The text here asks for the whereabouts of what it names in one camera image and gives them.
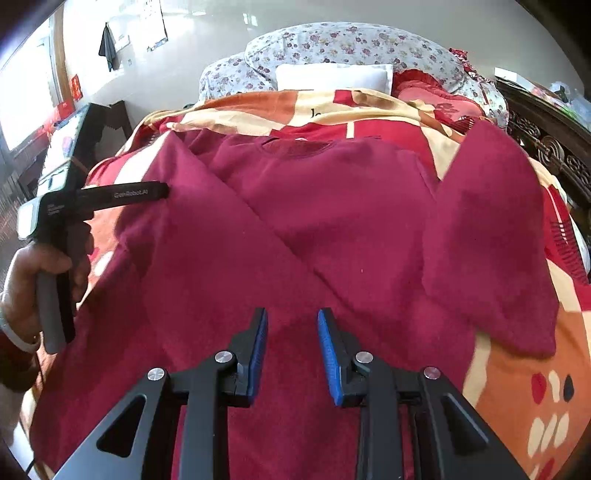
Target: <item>bed sheet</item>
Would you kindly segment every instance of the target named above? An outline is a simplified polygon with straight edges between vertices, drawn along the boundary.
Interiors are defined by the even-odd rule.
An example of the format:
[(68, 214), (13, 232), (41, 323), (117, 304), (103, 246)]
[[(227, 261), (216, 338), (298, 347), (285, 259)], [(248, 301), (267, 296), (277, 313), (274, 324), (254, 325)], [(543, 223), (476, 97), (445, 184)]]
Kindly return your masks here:
[[(431, 110), (373, 90), (235, 95), (184, 111), (162, 111), (146, 117), (118, 156), (95, 167), (89, 181), (115, 181), (109, 166), (122, 157), (129, 161), (123, 166), (125, 175), (117, 175), (118, 181), (140, 181), (167, 131), (201, 128), (224, 134), (305, 140), (380, 137), (413, 150), (442, 179), (464, 136), (437, 122)], [(147, 145), (154, 134), (160, 134), (160, 139)], [(565, 463), (591, 418), (591, 385), (587, 382), (591, 372), (591, 343), (587, 339), (591, 292), (577, 266), (565, 258), (563, 238), (552, 235), (556, 225), (570, 222), (557, 180), (538, 162), (531, 160), (531, 164), (543, 192), (545, 224), (541, 228), (548, 232), (548, 270), (560, 301), (556, 353), (543, 359), (517, 355), (478, 333), (463, 394), (530, 478), (547, 480)], [(121, 210), (99, 212), (91, 222), (97, 251), (92, 257), (87, 296), (92, 295), (108, 263), (104, 253), (117, 246), (113, 226)], [(50, 373), (51, 359), (44, 362)]]

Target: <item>hanging towel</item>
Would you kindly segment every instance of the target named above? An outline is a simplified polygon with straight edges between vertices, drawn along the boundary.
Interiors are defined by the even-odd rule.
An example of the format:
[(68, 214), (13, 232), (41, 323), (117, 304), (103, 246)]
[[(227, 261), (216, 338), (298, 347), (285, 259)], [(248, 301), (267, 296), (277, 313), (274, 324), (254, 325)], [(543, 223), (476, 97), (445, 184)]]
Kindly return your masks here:
[(113, 41), (113, 36), (111, 35), (108, 24), (105, 24), (105, 29), (103, 30), (103, 39), (100, 42), (99, 55), (101, 57), (106, 57), (109, 71), (115, 68), (113, 64), (117, 57), (117, 52), (115, 51), (115, 42)]

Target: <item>blue gripper pad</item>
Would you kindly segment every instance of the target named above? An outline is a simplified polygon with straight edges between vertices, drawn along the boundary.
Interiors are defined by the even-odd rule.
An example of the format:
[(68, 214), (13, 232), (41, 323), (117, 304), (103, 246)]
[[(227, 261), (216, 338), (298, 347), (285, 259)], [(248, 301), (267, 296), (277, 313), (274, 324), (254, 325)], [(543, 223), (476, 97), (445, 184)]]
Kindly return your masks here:
[(267, 334), (269, 331), (269, 324), (267, 319), (267, 311), (263, 310), (261, 322), (256, 331), (255, 346), (252, 350), (251, 362), (248, 364), (248, 388), (246, 395), (248, 401), (252, 403), (258, 394), (259, 384), (261, 382), (262, 362), (265, 358), (265, 350), (267, 348)]
[(324, 370), (326, 380), (329, 384), (330, 396), (333, 397), (335, 405), (340, 407), (343, 404), (343, 388), (340, 384), (340, 366), (336, 359), (335, 347), (330, 337), (329, 327), (324, 317), (324, 312), (318, 312), (318, 336), (320, 348), (324, 359)]

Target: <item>metal screw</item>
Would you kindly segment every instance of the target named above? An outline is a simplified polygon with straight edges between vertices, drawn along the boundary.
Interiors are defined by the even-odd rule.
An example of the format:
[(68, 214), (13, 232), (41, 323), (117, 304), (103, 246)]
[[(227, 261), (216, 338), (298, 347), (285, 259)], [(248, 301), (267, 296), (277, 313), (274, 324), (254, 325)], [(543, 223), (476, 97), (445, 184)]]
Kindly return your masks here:
[(360, 364), (368, 364), (374, 359), (374, 356), (369, 352), (357, 352), (357, 355), (355, 355), (355, 359)]
[(216, 353), (216, 362), (218, 364), (225, 364), (232, 360), (232, 352), (226, 350)]
[(152, 380), (154, 382), (160, 380), (164, 376), (164, 370), (161, 368), (153, 368), (148, 372), (148, 380)]
[(423, 375), (429, 380), (437, 380), (441, 376), (441, 371), (437, 367), (427, 367), (423, 370)]

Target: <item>white bracelet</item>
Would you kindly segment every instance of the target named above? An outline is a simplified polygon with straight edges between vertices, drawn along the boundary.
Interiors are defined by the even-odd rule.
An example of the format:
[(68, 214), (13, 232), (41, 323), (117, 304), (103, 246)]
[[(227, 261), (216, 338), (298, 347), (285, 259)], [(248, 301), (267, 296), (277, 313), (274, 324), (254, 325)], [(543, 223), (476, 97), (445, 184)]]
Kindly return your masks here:
[(0, 330), (4, 332), (4, 335), (19, 349), (26, 353), (35, 353), (41, 346), (41, 336), (37, 336), (35, 343), (26, 343), (21, 339), (14, 331), (10, 328), (6, 318), (4, 318), (4, 312), (0, 307)]

